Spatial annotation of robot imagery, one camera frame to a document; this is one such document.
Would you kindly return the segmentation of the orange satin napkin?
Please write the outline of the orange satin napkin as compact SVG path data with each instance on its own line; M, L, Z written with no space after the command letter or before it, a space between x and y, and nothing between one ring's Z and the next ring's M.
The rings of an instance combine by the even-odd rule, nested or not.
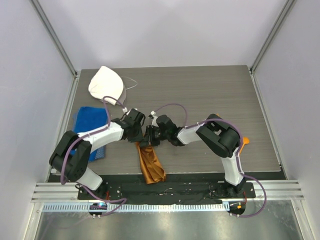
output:
M167 175L159 161L153 146L141 147L139 142L135 143L140 170L147 185L165 182Z

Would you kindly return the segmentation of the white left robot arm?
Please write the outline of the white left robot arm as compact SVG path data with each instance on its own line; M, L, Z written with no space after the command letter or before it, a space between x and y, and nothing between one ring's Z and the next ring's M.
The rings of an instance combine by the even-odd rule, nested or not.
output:
M66 131L53 151L49 164L60 172L62 181L78 183L89 189L93 198L100 200L106 195L107 188L102 177L88 167L91 153L121 140L141 142L145 119L142 112L132 108L121 118L109 120L106 125L96 129L81 133Z

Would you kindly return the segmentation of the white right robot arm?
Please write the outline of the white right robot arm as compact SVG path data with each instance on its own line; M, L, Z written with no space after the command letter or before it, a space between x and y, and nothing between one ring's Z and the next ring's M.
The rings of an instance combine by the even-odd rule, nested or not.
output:
M222 161L225 181L222 196L236 198L243 193L246 179L239 156L243 138L234 125L217 114L212 113L190 126L177 126L165 114L155 116L139 145L141 148L156 147L161 141L168 141L175 147L203 142Z

